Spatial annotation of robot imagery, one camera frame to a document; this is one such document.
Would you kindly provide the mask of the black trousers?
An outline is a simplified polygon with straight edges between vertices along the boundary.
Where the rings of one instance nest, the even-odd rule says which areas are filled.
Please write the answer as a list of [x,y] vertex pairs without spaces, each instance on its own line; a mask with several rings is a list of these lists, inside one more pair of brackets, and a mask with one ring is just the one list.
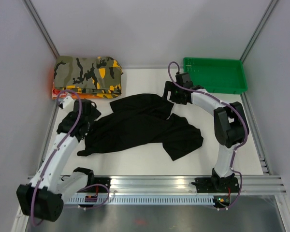
[[78,156],[119,152],[161,143],[175,161],[203,145],[201,131],[172,113],[174,104],[157,94],[137,94],[110,102],[112,113],[94,122]]

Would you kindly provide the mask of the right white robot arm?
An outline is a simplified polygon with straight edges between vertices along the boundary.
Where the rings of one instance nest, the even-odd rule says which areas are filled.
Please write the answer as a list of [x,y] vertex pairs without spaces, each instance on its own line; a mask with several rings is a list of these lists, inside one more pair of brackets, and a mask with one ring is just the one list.
[[238,187],[233,163],[237,149],[247,142],[249,127],[239,102],[228,103],[201,86],[195,86],[187,72],[176,73],[176,80],[166,81],[163,99],[170,95],[170,101],[178,104],[194,104],[214,118],[214,134],[219,143],[217,162],[212,169],[209,186],[222,192],[227,188]]

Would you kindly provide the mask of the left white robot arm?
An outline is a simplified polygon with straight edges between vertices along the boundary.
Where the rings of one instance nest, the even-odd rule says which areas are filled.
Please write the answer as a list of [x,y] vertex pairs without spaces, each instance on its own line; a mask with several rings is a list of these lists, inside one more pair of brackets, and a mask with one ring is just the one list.
[[52,148],[35,176],[16,190],[24,215],[51,222],[59,218],[65,203],[74,194],[95,188],[91,169],[78,167],[64,181],[60,176],[72,152],[101,115],[96,104],[87,99],[66,97],[59,106],[61,109],[71,107],[72,110],[59,123]]

